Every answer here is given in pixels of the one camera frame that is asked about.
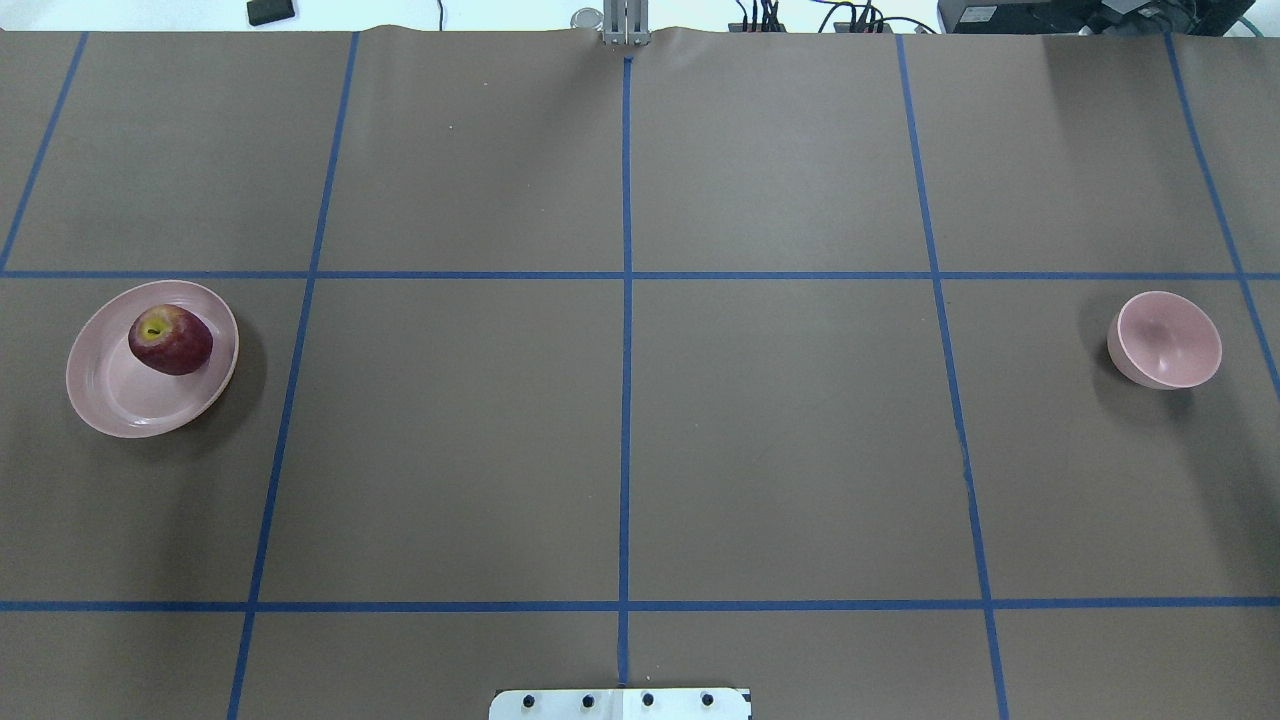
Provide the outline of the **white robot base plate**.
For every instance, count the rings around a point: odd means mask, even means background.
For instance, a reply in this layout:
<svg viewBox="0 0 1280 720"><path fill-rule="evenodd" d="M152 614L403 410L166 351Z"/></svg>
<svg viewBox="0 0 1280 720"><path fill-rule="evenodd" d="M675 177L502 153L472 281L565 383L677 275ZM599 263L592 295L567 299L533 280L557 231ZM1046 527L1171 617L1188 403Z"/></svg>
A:
<svg viewBox="0 0 1280 720"><path fill-rule="evenodd" d="M512 689L489 719L751 719L749 691L730 687Z"/></svg>

